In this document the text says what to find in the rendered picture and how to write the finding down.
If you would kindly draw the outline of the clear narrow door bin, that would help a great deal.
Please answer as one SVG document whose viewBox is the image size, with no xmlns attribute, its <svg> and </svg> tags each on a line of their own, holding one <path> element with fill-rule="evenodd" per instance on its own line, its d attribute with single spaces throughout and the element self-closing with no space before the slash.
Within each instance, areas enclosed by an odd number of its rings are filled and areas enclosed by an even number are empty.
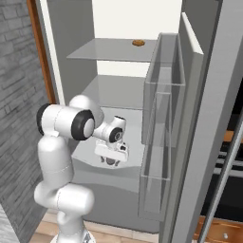
<svg viewBox="0 0 243 243">
<path fill-rule="evenodd" d="M 171 180 L 171 94 L 153 102 L 140 170 L 139 217 L 163 221 Z"/>
</svg>

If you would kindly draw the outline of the grey fridge door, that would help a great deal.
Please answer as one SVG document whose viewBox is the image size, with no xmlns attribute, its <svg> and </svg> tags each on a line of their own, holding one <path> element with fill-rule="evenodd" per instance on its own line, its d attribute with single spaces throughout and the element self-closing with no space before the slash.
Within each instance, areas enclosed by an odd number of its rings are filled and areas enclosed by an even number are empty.
<svg viewBox="0 0 243 243">
<path fill-rule="evenodd" d="M 243 78 L 243 0 L 183 0 L 187 90 L 159 243 L 191 243 Z"/>
</svg>

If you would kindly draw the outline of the brown wooden side panel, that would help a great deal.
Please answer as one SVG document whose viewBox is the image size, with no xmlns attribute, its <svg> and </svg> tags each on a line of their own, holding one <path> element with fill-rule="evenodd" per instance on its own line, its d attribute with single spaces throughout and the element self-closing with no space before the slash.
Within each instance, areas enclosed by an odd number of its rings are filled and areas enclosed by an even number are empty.
<svg viewBox="0 0 243 243">
<path fill-rule="evenodd" d="M 47 97 L 50 103 L 56 103 L 49 66 L 47 62 L 47 54 L 46 54 L 44 39 L 41 31 L 39 15 L 36 6 L 36 0 L 27 0 L 27 5 L 28 5 L 28 13 L 30 16 L 30 22 L 32 25 L 32 30 L 35 38 L 35 43 L 37 46 L 40 65 L 44 77 L 44 83 L 46 86 Z"/>
</svg>

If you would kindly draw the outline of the black oven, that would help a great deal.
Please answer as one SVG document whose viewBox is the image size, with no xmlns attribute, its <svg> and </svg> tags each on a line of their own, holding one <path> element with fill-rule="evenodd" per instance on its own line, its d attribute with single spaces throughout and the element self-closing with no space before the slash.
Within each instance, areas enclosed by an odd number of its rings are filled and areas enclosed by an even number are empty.
<svg viewBox="0 0 243 243">
<path fill-rule="evenodd" d="M 224 160 L 229 152 L 231 140 L 234 134 L 236 124 L 239 119 L 241 108 L 243 107 L 243 79 L 238 89 L 237 96 L 234 103 L 234 108 L 230 121 L 228 123 L 227 131 L 224 141 L 222 142 L 218 158 L 215 164 L 215 172 L 212 176 L 207 196 L 205 198 L 201 214 L 206 215 L 209 209 L 210 202 L 213 198 L 213 193 L 217 185 L 219 174 L 223 166 Z M 215 217 L 221 219 L 228 219 L 232 221 L 243 222 L 243 194 L 239 192 L 243 189 L 243 140 L 239 146 L 237 155 L 234 159 L 231 173 L 226 182 L 225 189 L 218 203 Z"/>
</svg>

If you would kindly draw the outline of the glass fridge shelf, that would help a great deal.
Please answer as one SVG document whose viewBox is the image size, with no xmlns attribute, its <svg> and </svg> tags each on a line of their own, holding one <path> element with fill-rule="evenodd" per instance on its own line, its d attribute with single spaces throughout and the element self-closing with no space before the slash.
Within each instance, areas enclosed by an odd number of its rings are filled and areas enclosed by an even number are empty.
<svg viewBox="0 0 243 243">
<path fill-rule="evenodd" d="M 98 75 L 83 94 L 103 107 L 142 110 L 143 83 L 141 77 Z"/>
<path fill-rule="evenodd" d="M 95 38 L 67 56 L 68 59 L 149 63 L 156 40 L 146 40 L 141 47 L 132 39 Z"/>
</svg>

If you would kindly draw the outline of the clear tall door bin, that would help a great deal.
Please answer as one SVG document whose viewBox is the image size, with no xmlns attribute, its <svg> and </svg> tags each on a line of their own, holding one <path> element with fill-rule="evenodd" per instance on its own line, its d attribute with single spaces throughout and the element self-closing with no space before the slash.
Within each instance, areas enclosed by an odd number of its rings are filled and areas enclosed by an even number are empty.
<svg viewBox="0 0 243 243">
<path fill-rule="evenodd" d="M 171 143 L 177 146 L 180 118 L 185 93 L 184 67 L 179 36 L 160 33 L 143 84 L 141 142 L 145 143 L 153 101 L 158 92 L 172 95 Z"/>
</svg>

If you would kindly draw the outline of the grey fridge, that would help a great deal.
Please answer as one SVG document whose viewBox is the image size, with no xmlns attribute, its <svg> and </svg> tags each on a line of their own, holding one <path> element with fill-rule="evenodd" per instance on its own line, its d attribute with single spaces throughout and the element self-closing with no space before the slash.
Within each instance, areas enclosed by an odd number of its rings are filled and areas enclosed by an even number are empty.
<svg viewBox="0 0 243 243">
<path fill-rule="evenodd" d="M 68 105 L 83 95 L 98 75 L 141 77 L 149 63 L 68 59 L 95 38 L 156 40 L 160 33 L 178 35 L 181 0 L 39 0 L 42 29 L 47 38 L 59 102 Z M 103 107 L 104 121 L 126 119 L 122 141 L 129 147 L 127 162 L 101 162 L 97 139 L 69 139 L 73 181 L 95 195 L 86 220 L 155 234 L 162 221 L 139 217 L 140 170 L 145 143 L 141 142 L 142 110 Z"/>
</svg>

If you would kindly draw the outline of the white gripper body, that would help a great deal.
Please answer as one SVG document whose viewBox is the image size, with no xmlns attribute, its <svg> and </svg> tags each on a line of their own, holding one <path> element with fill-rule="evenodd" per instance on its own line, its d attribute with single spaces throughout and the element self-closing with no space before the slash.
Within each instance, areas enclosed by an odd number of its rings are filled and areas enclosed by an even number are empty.
<svg viewBox="0 0 243 243">
<path fill-rule="evenodd" d="M 97 140 L 95 154 L 104 158 L 127 162 L 129 157 L 129 147 L 124 142 L 107 144 L 106 141 Z"/>
</svg>

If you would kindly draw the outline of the wooden drawer run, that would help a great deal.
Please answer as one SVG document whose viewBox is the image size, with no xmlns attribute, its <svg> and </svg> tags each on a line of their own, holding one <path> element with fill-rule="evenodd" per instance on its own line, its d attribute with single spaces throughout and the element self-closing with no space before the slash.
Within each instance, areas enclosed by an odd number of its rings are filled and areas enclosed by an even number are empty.
<svg viewBox="0 0 243 243">
<path fill-rule="evenodd" d="M 243 223 L 214 218 L 205 243 L 243 243 Z"/>
</svg>

